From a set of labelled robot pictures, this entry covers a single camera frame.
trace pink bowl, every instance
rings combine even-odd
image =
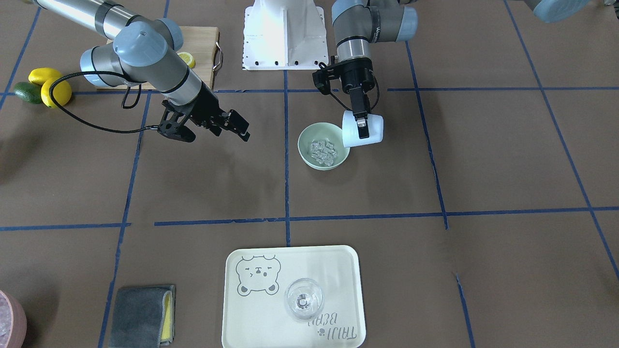
[[[13,296],[0,291],[0,297],[6,298],[11,310],[11,331],[6,348],[21,348],[26,337],[26,313]]]

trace yellow fruit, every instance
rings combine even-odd
[[[187,53],[187,52],[179,52],[178,56],[181,57],[183,59],[183,61],[185,61],[185,63],[187,63],[187,65],[193,69],[196,66],[196,60],[193,58],[193,56],[191,55],[191,53]]]
[[[40,67],[38,69],[30,71],[30,75],[28,75],[28,81],[32,82],[33,84],[42,86],[45,82],[47,82],[47,80],[53,79],[55,81],[62,76],[63,75],[56,69],[53,69],[51,67]]]
[[[56,82],[56,79],[49,79],[43,84],[43,87],[41,87],[41,100],[49,108],[57,108],[50,97],[50,86],[54,82]],[[69,102],[71,93],[71,85],[66,81],[62,81],[54,87],[54,98],[56,98],[56,101],[62,106]]]

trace bear illustration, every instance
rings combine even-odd
[[[265,291],[269,295],[275,295],[279,291],[277,275],[282,265],[275,255],[271,258],[265,256],[252,256],[251,259],[243,257],[236,264],[238,274],[238,294],[247,296],[252,291]]]

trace lemon slice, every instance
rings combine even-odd
[[[193,58],[193,56],[191,55],[191,53],[187,53],[187,52],[179,52],[178,56],[181,57],[183,59],[183,61],[185,61],[185,63],[187,63],[187,65],[190,68],[194,68],[194,66],[196,66],[196,60]]]

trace light green bowl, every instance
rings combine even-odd
[[[332,166],[327,167],[325,165],[320,165],[311,157],[310,147],[314,140],[326,140],[333,144],[335,151],[337,151],[337,157]],[[350,148],[344,147],[342,143],[342,128],[326,122],[311,124],[305,128],[301,132],[301,135],[299,135],[297,147],[305,163],[318,170],[331,170],[337,168],[337,166],[344,162],[350,153]]]

